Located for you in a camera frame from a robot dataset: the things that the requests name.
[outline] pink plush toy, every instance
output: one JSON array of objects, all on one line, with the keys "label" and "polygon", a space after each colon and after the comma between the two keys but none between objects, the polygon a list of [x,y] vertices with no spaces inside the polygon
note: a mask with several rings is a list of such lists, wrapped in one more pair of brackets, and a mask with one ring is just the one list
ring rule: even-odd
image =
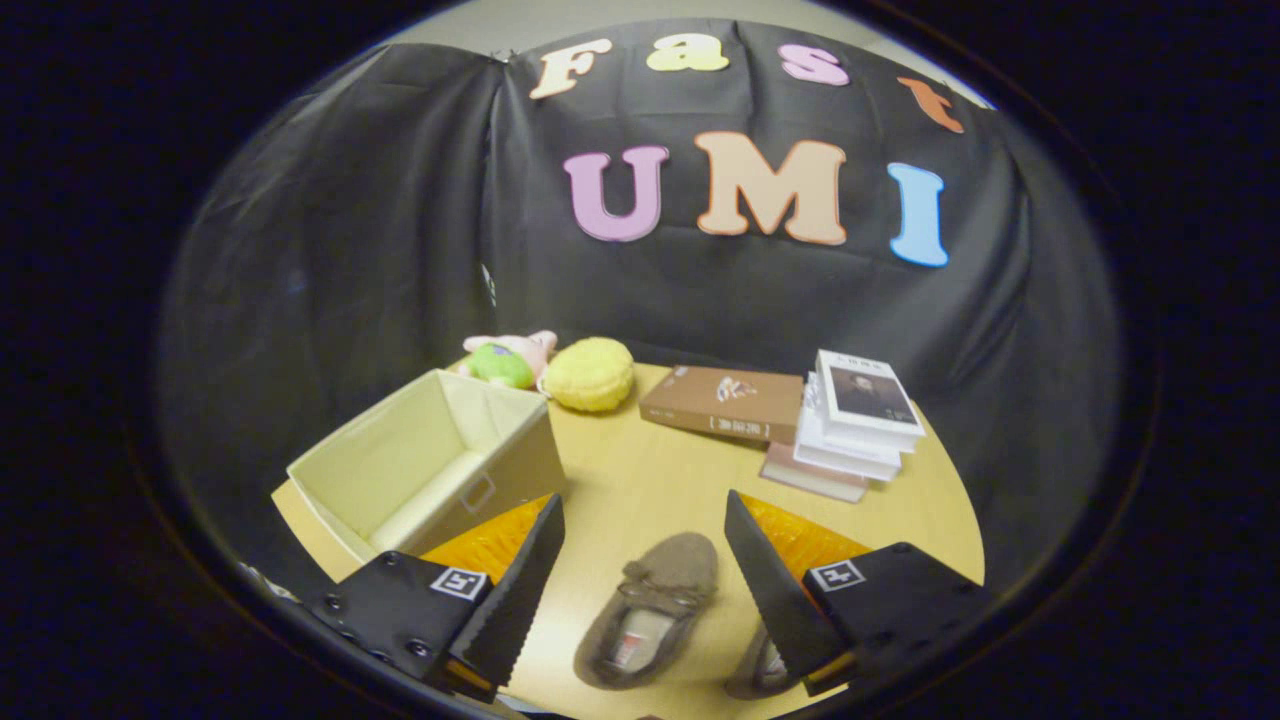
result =
[{"label": "pink plush toy", "polygon": [[470,378],[500,383],[515,388],[534,387],[547,372],[547,356],[556,350],[556,333],[536,332],[529,337],[504,334],[475,336],[462,343],[471,355],[458,365],[458,373]]}]

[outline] stuffed toy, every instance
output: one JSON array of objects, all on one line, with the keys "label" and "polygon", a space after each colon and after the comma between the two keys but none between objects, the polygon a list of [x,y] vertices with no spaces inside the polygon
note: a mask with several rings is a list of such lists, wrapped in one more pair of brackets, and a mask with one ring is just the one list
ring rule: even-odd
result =
[{"label": "stuffed toy", "polygon": [[462,350],[471,355],[458,365],[458,373],[518,389],[532,388],[547,372],[547,356],[556,348],[556,340],[550,331],[529,337],[468,337]]},{"label": "stuffed toy", "polygon": [[564,407],[602,413],[621,405],[634,382],[627,346],[607,337],[589,337],[552,357],[538,389]]}]

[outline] brown slipper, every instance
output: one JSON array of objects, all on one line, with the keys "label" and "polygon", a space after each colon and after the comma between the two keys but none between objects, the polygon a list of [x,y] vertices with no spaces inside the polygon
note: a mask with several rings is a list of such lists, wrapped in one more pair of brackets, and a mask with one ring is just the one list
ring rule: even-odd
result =
[{"label": "brown slipper", "polygon": [[787,666],[762,621],[751,644],[746,646],[742,661],[724,683],[724,692],[737,700],[759,700],[785,693],[799,682],[787,673]]},{"label": "brown slipper", "polygon": [[699,533],[672,536],[622,574],[573,657],[573,673],[596,688],[643,685],[680,655],[716,592],[716,547]]}]

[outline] black fabric backdrop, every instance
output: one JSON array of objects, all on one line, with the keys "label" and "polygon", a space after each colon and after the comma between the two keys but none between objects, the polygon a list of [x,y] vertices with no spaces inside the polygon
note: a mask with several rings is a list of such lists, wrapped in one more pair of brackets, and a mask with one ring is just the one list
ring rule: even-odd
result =
[{"label": "black fabric backdrop", "polygon": [[[654,40],[703,32],[721,72],[658,73]],[[529,99],[539,58],[608,37],[577,87]],[[851,83],[797,81],[782,44],[835,54]],[[166,296],[159,401],[183,491],[251,565],[294,592],[328,584],[270,502],[284,466],[466,336],[550,328],[640,361],[803,373],[818,347],[891,363],[964,478],[988,585],[1006,589],[1070,528],[1115,424],[1121,336],[1102,238],[1048,158],[998,111],[937,82],[964,135],[920,111],[890,60],[803,32],[663,20],[568,37],[509,60],[375,49],[288,104],[228,165]],[[748,135],[776,168],[840,146],[841,223],[826,247],[781,228],[696,228],[704,131]],[[621,152],[663,145],[658,228],[605,243],[575,223],[562,163],[608,152],[605,200],[631,204]],[[946,182],[941,269],[888,246],[891,161]],[[490,305],[481,263],[494,279]]]}]

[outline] beige storage box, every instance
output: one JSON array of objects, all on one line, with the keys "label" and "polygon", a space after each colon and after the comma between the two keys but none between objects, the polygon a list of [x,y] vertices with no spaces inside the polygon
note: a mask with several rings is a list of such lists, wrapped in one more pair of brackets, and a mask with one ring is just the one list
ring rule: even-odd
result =
[{"label": "beige storage box", "polygon": [[547,400],[431,370],[288,466],[271,496],[311,557],[340,582],[388,550],[421,555],[566,489]]}]

